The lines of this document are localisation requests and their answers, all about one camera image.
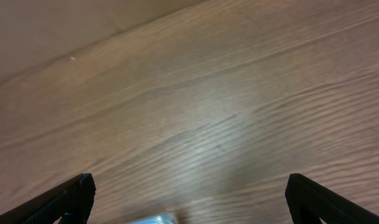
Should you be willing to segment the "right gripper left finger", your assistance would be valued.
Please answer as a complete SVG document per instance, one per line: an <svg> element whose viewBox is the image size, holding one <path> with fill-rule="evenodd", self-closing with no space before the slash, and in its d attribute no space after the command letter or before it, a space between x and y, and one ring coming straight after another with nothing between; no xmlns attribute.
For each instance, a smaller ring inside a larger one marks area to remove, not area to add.
<svg viewBox="0 0 379 224"><path fill-rule="evenodd" d="M86 224L95 200L90 173L79 174L22 205L0 215L0 224Z"/></svg>

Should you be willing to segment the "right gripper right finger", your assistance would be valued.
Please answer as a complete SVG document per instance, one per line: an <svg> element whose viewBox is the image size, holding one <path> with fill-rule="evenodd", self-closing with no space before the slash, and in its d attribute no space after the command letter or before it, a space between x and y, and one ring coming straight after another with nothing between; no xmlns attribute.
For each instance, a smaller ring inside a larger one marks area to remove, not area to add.
<svg viewBox="0 0 379 224"><path fill-rule="evenodd" d="M294 224L379 224L379 216L314 182L291 174L285 197Z"/></svg>

